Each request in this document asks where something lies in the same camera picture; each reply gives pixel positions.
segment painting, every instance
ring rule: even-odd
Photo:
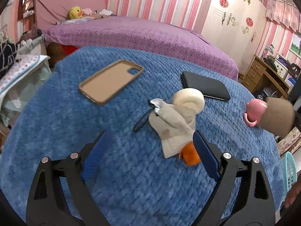
[[[294,34],[292,45],[290,50],[294,51],[296,54],[301,55],[301,36]]]

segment white snail toy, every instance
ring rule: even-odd
[[[205,107],[204,95],[197,89],[184,88],[173,96],[173,105],[185,106],[200,113]]]

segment purple bed sheet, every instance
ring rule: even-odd
[[[131,17],[114,16],[43,31],[47,42],[138,49],[185,60],[237,81],[236,63],[191,30]]]

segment cabinet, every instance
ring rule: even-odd
[[[257,89],[263,89],[273,84],[282,94],[282,97],[287,99],[287,91],[289,86],[286,82],[260,58],[255,56],[251,67],[243,77],[242,84],[251,92],[254,93]]]
[[[252,62],[266,23],[259,0],[211,0],[202,36],[218,47],[245,74]]]

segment person's hand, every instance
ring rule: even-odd
[[[285,201],[284,201],[284,207],[287,208],[290,205],[292,205],[297,198],[297,195],[301,191],[301,177],[298,178],[298,181],[292,185],[292,188],[287,193]]]

